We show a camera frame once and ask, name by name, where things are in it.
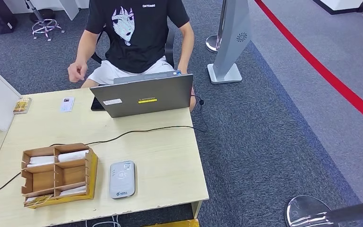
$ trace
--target hand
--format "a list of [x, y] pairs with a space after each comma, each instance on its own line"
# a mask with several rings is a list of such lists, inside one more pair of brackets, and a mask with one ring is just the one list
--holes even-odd
[[88, 70], [87, 63], [84, 61], [77, 61], [68, 67], [69, 80], [73, 83], [79, 80], [84, 80]]
[[187, 68], [184, 68], [184, 67], [179, 67], [178, 70], [180, 70], [180, 72], [182, 74], [187, 74]]

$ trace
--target man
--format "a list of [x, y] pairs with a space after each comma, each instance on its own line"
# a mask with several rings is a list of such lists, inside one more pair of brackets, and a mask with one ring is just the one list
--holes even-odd
[[[167, 17], [183, 35], [178, 69], [187, 73], [194, 46], [194, 33], [182, 0], [90, 0], [86, 29], [78, 45], [76, 61], [68, 68], [69, 80], [84, 80], [87, 60], [95, 52], [103, 26], [115, 35], [106, 60], [84, 82], [83, 87], [112, 84], [114, 78], [172, 71], [164, 57]], [[196, 103], [191, 97], [190, 111]]]

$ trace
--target office chair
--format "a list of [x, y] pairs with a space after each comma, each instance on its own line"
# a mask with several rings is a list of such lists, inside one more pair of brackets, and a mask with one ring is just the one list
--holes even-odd
[[52, 39], [48, 36], [48, 32], [54, 30], [55, 28], [62, 30], [58, 22], [54, 19], [44, 19], [30, 0], [24, 0], [24, 2], [26, 2], [27, 9], [31, 8], [31, 10], [34, 12], [34, 14], [37, 16], [38, 19], [38, 22], [36, 22], [31, 27], [31, 29], [33, 30], [34, 39], [37, 38], [37, 36], [35, 36], [35, 34], [37, 33], [37, 34], [45, 34], [47, 41], [51, 41]]
[[[109, 41], [110, 41], [110, 43], [112, 43], [113, 35], [111, 35], [111, 34], [113, 32], [111, 32], [106, 26], [104, 27], [102, 32], [99, 34], [97, 43], [98, 43], [99, 39], [101, 38], [102, 33], [104, 33], [104, 32], [106, 32], [108, 34]], [[174, 43], [174, 31], [169, 29], [168, 37], [167, 37], [166, 43], [165, 43], [165, 57], [166, 57], [166, 61], [174, 68], [173, 43]], [[94, 59], [97, 63], [101, 64], [101, 62], [102, 62], [102, 58], [100, 58], [96, 54], [96, 52], [93, 54], [93, 56], [91, 58]]]

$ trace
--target logo on t-shirt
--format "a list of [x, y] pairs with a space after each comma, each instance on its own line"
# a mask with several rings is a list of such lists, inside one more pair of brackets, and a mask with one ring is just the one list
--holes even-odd
[[120, 8], [119, 12], [115, 9], [112, 15], [113, 29], [124, 40], [124, 43], [130, 46], [130, 39], [135, 29], [133, 9], [130, 8], [130, 12], [128, 12], [122, 6]]

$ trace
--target silver stanchion base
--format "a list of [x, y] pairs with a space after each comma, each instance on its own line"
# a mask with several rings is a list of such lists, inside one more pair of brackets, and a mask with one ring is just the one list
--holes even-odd
[[[330, 208], [322, 201], [308, 195], [299, 195], [290, 200], [285, 211], [285, 220], [288, 227], [309, 227], [314, 226], [308, 223], [308, 225], [298, 225], [297, 220], [309, 215], [319, 214], [330, 211]], [[339, 227], [338, 223], [334, 224], [317, 224], [317, 227]]]
[[236, 64], [232, 65], [226, 76], [224, 76], [223, 78], [216, 77], [213, 64], [209, 64], [207, 68], [209, 72], [209, 77], [211, 78], [211, 83], [213, 84], [240, 82], [242, 80], [242, 75], [240, 74], [240, 71], [237, 68]]
[[211, 35], [207, 38], [205, 41], [205, 45], [207, 46], [207, 49], [211, 51], [212, 53], [218, 53], [218, 50], [216, 49], [216, 42], [218, 40], [217, 35]]

